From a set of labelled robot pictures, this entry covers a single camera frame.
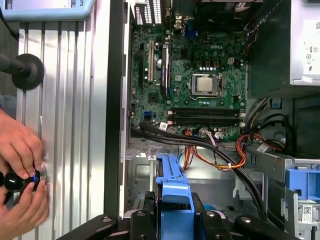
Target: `black knob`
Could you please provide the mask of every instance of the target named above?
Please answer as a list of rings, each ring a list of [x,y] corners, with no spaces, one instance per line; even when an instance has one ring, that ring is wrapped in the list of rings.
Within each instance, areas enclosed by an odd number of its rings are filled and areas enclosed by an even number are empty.
[[[4,187],[12,193],[22,192],[29,183],[35,183],[35,186],[40,182],[40,172],[36,171],[35,176],[23,179],[14,171],[8,172],[4,176]]]

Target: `pcie slot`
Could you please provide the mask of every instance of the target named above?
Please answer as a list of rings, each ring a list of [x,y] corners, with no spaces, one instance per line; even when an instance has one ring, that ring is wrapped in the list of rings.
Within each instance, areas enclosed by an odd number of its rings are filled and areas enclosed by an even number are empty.
[[[210,118],[210,117],[173,117],[172,122],[179,126],[210,125],[215,127],[238,126],[239,119],[236,118]]]
[[[148,67],[148,82],[152,83],[154,81],[154,50],[155,50],[155,41],[149,42],[149,67]]]
[[[168,94],[168,83],[169,83],[169,48],[164,45],[162,48],[162,62],[161,62],[161,95],[166,98]]]
[[[175,116],[214,116],[214,117],[238,117],[237,109],[221,109],[221,108],[195,108],[195,107],[173,107],[169,115]]]
[[[145,45],[140,43],[139,50],[139,87],[142,88],[144,85],[144,49]]]

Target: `finger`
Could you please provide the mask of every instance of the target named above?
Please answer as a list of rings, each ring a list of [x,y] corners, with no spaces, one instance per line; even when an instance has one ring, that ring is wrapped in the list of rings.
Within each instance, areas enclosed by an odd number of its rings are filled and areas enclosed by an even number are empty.
[[[0,156],[0,172],[3,173],[3,175],[6,175],[9,170],[8,162]]]
[[[30,219],[35,215],[35,213],[39,210],[41,203],[45,196],[45,181],[40,181],[38,187],[36,188],[35,194],[32,197],[32,201],[29,209],[23,215],[22,220],[30,221]]]
[[[31,182],[24,189],[20,201],[15,205],[11,211],[8,213],[9,219],[20,219],[29,209],[32,201],[32,191],[34,189],[35,183]]]
[[[39,227],[41,224],[43,224],[45,222],[45,220],[47,220],[47,218],[49,217],[49,207],[46,208],[45,212],[43,213],[42,217],[35,223],[35,227]]]
[[[35,175],[35,170],[33,167],[33,155],[28,145],[24,141],[14,141],[11,143],[15,151],[21,158],[24,169],[27,171],[30,177]]]
[[[42,163],[42,152],[43,152],[43,146],[42,146],[41,140],[36,135],[33,135],[32,133],[31,137],[24,138],[23,141],[32,152],[35,169],[40,171],[41,163]]]
[[[0,145],[0,155],[10,164],[12,170],[19,177],[27,179],[29,177],[27,171],[22,165],[21,158],[16,150],[10,144]]]
[[[30,222],[33,225],[35,223],[37,223],[42,218],[42,216],[44,215],[44,213],[48,209],[48,195],[47,194],[48,194],[47,188],[46,188],[46,186],[44,186],[44,197],[42,199],[42,203],[41,203],[38,211],[33,215],[32,219],[30,220]]]

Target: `black mount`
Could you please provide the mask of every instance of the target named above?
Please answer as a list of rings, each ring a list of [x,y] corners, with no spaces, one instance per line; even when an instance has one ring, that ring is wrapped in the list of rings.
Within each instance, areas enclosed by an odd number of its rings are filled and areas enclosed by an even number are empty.
[[[45,67],[41,60],[32,54],[22,54],[10,59],[0,53],[0,72],[11,74],[13,84],[21,90],[38,87],[44,80]]]
[[[195,209],[194,240],[299,240],[282,229],[250,215],[238,216],[234,223],[221,212],[205,210],[199,196],[192,193]],[[133,210],[120,221],[99,215],[57,240],[157,240],[161,209],[154,192],[146,192],[143,209]]]

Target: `aluminum panel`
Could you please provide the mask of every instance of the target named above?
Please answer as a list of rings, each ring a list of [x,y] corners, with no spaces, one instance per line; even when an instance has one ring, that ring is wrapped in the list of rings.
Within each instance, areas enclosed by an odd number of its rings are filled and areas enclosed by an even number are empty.
[[[97,0],[86,21],[20,25],[19,54],[45,67],[43,84],[18,90],[17,120],[43,141],[50,215],[19,240],[55,240],[104,212],[109,22]]]

